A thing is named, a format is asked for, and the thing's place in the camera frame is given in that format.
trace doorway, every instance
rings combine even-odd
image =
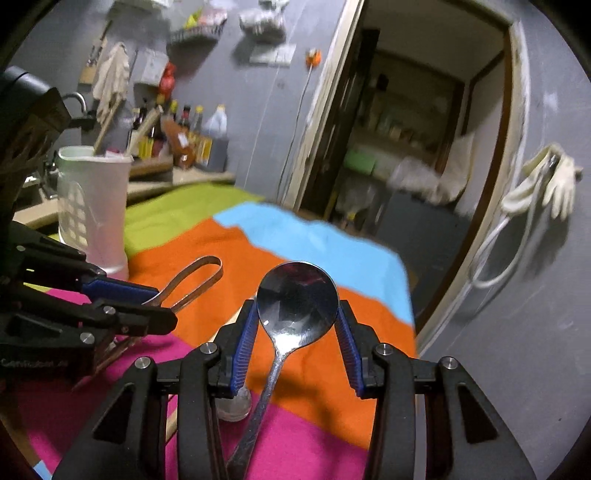
[[[511,66],[508,26],[497,18],[444,0],[369,0],[300,184],[301,215],[398,253],[417,333],[490,203]]]

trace spoon bowl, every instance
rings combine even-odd
[[[324,270],[288,262],[262,279],[256,305],[275,350],[286,354],[315,342],[332,328],[339,294]]]

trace spoon handle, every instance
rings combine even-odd
[[[226,464],[229,480],[243,480],[246,477],[246,471],[248,470],[248,464],[251,461],[256,437],[258,437],[259,430],[261,429],[261,421],[265,414],[265,410],[267,409],[267,405],[269,404],[269,400],[271,399],[271,395],[273,394],[275,384],[277,383],[279,373],[281,372],[286,357],[287,355],[275,354],[271,371],[267,377],[267,383],[261,393],[261,398],[259,398],[255,411],[252,413],[252,416],[248,421],[244,435],[242,435],[242,438],[238,442],[238,445],[236,445],[232,456]]]

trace metal tongs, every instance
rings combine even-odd
[[[213,287],[223,276],[223,265],[222,260],[218,257],[214,257],[212,255],[207,255],[205,257],[198,258],[197,260],[193,261],[185,268],[183,268],[179,273],[177,273],[170,282],[154,297],[142,303],[142,305],[146,306],[156,306],[159,307],[162,303],[172,295],[174,290],[185,280],[187,277],[195,273],[200,268],[204,267],[205,265],[218,265],[219,268],[215,271],[213,275],[211,275],[207,280],[205,280],[201,285],[197,288],[186,294],[182,299],[176,302],[173,306],[170,307],[170,310],[173,313],[180,312],[183,308],[189,305],[193,300],[200,297],[202,294],[207,292],[211,287]],[[95,372],[90,377],[91,379],[96,377],[99,373],[105,370],[110,364],[115,362],[119,359],[125,351],[139,343],[142,337],[126,337],[123,340],[119,340],[117,338],[113,339],[111,344],[106,348],[105,353],[102,355],[101,359],[98,360]],[[76,390],[82,385],[87,383],[87,379],[80,380],[77,384],[74,385],[72,390]]]

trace blue fabric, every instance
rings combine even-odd
[[[414,326],[406,270],[387,248],[274,205],[241,203],[213,218],[226,228],[239,227],[258,248],[317,265],[336,284],[380,301],[400,321]]]
[[[38,464],[33,467],[33,470],[36,471],[37,475],[41,477],[41,480],[51,480],[51,473],[47,469],[43,460],[41,460]]]

